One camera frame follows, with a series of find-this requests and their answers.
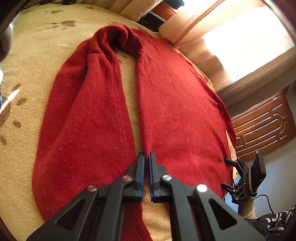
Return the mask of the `red knit sweater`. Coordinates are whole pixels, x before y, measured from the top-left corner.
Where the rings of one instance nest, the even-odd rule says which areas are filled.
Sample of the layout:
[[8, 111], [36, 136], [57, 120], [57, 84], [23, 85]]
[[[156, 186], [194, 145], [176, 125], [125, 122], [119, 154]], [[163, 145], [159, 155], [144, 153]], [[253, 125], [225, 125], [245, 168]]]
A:
[[115, 24], [78, 45], [56, 75], [32, 190], [48, 221], [89, 184], [105, 186], [155, 152], [168, 172], [220, 198], [236, 146], [231, 118], [203, 75], [165, 40]]

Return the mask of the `carved wooden cabinet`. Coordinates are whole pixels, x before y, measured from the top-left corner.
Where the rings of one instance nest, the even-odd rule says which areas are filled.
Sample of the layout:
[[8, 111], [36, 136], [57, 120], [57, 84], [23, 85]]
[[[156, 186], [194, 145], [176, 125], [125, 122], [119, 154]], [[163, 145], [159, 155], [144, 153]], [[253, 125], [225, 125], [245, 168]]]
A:
[[286, 95], [276, 95], [232, 118], [236, 135], [236, 156], [243, 162], [255, 152], [266, 155], [295, 138], [295, 120]]

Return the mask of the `ribbed peach curtain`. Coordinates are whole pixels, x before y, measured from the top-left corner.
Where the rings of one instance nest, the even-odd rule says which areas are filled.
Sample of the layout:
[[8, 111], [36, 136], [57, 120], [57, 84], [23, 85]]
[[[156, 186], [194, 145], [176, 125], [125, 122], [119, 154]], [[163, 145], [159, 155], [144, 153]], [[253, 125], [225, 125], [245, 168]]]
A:
[[192, 1], [159, 27], [216, 91], [235, 83], [295, 44], [262, 1]]

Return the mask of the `black speaker box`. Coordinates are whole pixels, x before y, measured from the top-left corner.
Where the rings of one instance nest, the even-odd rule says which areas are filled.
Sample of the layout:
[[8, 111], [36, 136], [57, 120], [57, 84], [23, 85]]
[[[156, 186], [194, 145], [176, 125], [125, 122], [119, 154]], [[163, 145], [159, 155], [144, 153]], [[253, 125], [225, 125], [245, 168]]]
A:
[[138, 23], [153, 32], [158, 32], [159, 27], [177, 11], [177, 9], [173, 9], [167, 3], [162, 1], [145, 16], [140, 18]]

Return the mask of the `teal box on sill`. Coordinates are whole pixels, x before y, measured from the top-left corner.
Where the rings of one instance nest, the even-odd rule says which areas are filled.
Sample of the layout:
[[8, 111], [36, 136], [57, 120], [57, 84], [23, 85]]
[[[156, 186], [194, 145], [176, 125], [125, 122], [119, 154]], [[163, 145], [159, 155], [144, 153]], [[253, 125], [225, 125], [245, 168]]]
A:
[[173, 9], [179, 9], [185, 4], [183, 0], [164, 0], [164, 2], [167, 3]]

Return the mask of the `beige patterned curtain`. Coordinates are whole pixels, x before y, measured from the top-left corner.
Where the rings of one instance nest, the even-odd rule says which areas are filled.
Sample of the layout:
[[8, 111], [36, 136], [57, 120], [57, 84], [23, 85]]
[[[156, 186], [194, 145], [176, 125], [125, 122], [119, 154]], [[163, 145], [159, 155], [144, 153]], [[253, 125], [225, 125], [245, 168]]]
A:
[[139, 21], [163, 0], [85, 0], [78, 4], [89, 4], [118, 13], [133, 21]]

